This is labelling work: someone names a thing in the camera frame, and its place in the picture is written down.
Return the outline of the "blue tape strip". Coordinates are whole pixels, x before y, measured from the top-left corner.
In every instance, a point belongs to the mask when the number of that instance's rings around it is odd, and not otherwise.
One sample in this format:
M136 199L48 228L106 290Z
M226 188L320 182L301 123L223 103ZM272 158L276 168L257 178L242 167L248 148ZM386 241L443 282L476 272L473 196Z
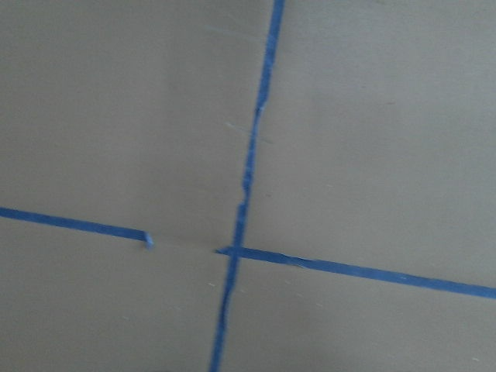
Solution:
M337 263L334 261L310 260L301 257L288 256L283 253L250 248L241 248L239 256L248 260L258 260L273 264L295 266L309 270L359 277L374 281L384 281L388 283L426 288L435 291L445 291L459 295L495 299L495 288L476 284L465 284L436 278L420 277L396 271L381 270L372 267L361 267L346 263Z
M15 219L24 222L37 223L47 226L55 226L65 229L75 229L89 233L117 236L144 242L147 249L151 249L154 241L149 232L144 230L112 226L97 222L89 222L78 219L69 219L60 216L46 215L35 212L26 212L12 208L1 207L1 217Z
M264 49L263 64L260 72L260 82L257 91L257 99L253 110L253 121L250 130L249 142L247 145L246 159L243 168L242 190L243 197L236 210L234 230L231 244L227 247L226 277L224 280L222 299L219 306L219 314L215 327L215 337L212 344L212 354L210 357L208 371L215 372L221 368L224 342L228 327L229 306L231 297L236 286L236 276L239 267L240 251L243 248L246 231L246 221L250 207L251 191L255 172L257 155L257 138L265 106L270 94L270 82L274 61L276 60L278 39L281 30L281 23L284 14L284 0L276 0L272 5L270 24Z

